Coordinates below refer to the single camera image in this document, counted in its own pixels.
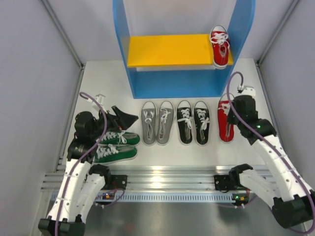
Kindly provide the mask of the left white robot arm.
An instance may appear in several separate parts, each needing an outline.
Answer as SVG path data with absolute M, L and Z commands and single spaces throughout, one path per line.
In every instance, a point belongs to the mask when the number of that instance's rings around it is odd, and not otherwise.
M 99 118 L 88 111 L 75 117 L 74 139 L 68 148 L 58 195 L 47 217 L 38 224 L 44 236 L 82 236 L 97 195 L 111 191 L 110 169 L 94 159 L 98 144 L 107 131 L 125 131 L 139 119 L 116 106 L 112 110 L 113 115 L 100 109 Z

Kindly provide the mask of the red sneaker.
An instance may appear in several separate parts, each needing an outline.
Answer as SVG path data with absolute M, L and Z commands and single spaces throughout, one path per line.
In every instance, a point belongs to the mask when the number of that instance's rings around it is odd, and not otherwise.
M 234 125 L 227 122 L 229 111 L 230 104 L 227 93 L 224 93 L 218 102 L 217 108 L 219 137 L 224 143 L 230 143 L 234 139 Z
M 217 69 L 225 69 L 228 64 L 230 49 L 229 35 L 223 26 L 214 26 L 210 33 L 213 48 L 213 65 Z

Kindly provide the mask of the black sneaker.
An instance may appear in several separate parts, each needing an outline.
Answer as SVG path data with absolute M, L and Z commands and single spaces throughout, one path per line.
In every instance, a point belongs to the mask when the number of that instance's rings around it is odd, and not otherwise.
M 180 141 L 184 145 L 192 142 L 192 108 L 187 100 L 182 100 L 176 108 L 176 120 Z
M 196 141 L 204 146 L 209 140 L 210 110 L 204 101 L 198 101 L 193 109 Z

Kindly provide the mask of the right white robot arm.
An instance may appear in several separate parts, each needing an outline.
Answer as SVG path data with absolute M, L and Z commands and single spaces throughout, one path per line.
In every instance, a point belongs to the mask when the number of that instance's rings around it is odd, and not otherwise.
M 230 135 L 233 126 L 257 151 L 268 167 L 274 183 L 262 177 L 249 164 L 230 169 L 228 179 L 216 185 L 217 190 L 231 190 L 235 195 L 251 190 L 271 209 L 285 229 L 315 219 L 315 192 L 299 175 L 281 146 L 269 120 L 258 117 L 255 99 L 240 95 L 218 103 L 219 133 Z

